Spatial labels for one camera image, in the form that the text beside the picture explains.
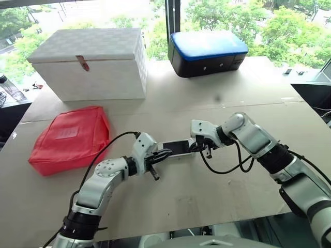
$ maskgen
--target water bottle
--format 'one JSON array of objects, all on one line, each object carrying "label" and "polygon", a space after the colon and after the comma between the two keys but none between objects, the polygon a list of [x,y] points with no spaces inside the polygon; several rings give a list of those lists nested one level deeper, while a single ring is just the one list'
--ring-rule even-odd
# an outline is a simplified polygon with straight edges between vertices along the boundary
[{"label": "water bottle", "polygon": [[27,100],[25,95],[4,74],[0,74],[0,87],[16,101]]}]

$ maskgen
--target box lid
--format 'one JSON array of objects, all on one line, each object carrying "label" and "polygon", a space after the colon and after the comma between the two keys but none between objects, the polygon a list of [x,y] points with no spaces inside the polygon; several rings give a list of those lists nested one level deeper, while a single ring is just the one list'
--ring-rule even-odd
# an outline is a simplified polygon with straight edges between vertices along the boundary
[{"label": "box lid", "polygon": [[90,28],[56,31],[27,59],[30,63],[134,59],[140,28]]},{"label": "box lid", "polygon": [[188,61],[248,53],[246,44],[226,30],[179,32],[171,34],[170,39]]}]

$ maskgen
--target red pouch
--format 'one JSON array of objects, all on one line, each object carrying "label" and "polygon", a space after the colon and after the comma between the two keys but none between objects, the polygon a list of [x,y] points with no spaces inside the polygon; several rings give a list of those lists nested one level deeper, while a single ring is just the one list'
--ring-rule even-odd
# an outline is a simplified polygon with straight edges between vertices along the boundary
[{"label": "red pouch", "polygon": [[109,137],[109,123],[100,106],[61,113],[38,137],[29,163],[43,176],[88,166]]}]

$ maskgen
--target phone screen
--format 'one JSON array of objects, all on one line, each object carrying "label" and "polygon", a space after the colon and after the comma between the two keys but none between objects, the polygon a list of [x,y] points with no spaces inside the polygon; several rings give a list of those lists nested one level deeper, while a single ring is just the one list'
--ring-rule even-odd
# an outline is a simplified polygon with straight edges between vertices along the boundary
[{"label": "phone screen", "polygon": [[163,143],[163,148],[172,150],[172,152],[173,152],[172,155],[190,153],[189,152],[190,147],[189,147],[188,141],[176,141],[176,142]]}]

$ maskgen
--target table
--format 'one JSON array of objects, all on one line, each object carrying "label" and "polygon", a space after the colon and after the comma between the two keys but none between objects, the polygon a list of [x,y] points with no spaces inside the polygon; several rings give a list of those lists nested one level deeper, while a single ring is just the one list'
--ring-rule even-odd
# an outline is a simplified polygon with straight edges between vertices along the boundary
[{"label": "table", "polygon": [[[248,57],[237,71],[179,78],[168,61],[149,65],[145,100],[61,102],[47,87],[34,101],[0,153],[1,247],[37,247],[61,226],[69,197],[85,169],[40,176],[27,159],[43,129],[59,113],[101,105],[112,135],[139,130],[157,141],[188,138],[192,119],[222,124],[232,113],[246,112],[276,139],[304,154],[331,176],[331,130],[284,83],[266,57]],[[129,155],[133,138],[113,145],[107,158]],[[237,164],[236,148],[213,152],[211,166]],[[134,176],[114,192],[96,240],[132,237],[181,228],[225,223],[289,212],[279,186],[256,163],[250,173],[215,175],[201,158],[168,159],[155,166],[161,179]]]}]

